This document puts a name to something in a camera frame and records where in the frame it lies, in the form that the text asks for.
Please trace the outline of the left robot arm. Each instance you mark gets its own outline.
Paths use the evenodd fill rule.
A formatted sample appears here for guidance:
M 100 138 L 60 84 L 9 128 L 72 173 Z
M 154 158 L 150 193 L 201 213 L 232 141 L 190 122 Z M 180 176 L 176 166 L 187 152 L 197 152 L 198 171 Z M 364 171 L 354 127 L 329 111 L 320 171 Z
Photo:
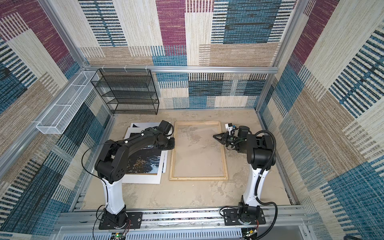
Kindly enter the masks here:
M 146 128 L 142 132 L 125 140 L 108 140 L 95 163 L 97 177 L 104 184 L 105 208 L 99 229 L 122 229 L 133 227 L 134 221 L 127 214 L 123 200 L 122 178 L 127 172 L 129 157 L 137 151 L 153 146 L 159 150 L 172 150 L 175 139 L 172 137 L 174 126 L 161 121 L 158 126 Z

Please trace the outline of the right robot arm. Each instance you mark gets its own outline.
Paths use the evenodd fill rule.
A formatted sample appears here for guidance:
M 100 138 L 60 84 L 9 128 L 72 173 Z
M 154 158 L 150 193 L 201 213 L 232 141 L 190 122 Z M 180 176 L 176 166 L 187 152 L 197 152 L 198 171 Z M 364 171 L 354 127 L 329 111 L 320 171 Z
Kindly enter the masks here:
M 276 140 L 268 131 L 253 134 L 249 127 L 226 125 L 227 131 L 213 135 L 213 138 L 228 150 L 247 155 L 250 173 L 245 193 L 238 206 L 223 207 L 219 214 L 224 218 L 226 226 L 265 224 L 261 206 L 271 203 L 261 201 L 263 184 L 269 170 L 276 163 Z

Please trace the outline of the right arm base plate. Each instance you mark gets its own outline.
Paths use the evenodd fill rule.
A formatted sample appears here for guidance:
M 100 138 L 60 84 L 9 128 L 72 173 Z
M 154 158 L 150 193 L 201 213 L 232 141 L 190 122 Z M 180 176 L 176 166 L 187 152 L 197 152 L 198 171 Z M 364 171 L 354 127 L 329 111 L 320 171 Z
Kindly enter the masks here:
M 221 214 L 226 226 L 266 224 L 264 212 L 259 206 L 251 207 L 248 212 L 242 210 L 240 213 L 237 209 L 226 208 L 221 210 Z

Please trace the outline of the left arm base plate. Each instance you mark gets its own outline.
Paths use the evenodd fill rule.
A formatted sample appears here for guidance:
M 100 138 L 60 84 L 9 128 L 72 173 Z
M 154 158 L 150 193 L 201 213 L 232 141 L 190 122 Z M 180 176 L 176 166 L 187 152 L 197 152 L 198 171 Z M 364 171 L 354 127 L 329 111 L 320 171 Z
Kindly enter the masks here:
M 104 212 L 99 230 L 139 229 L 142 224 L 143 212 L 125 212 L 117 215 Z

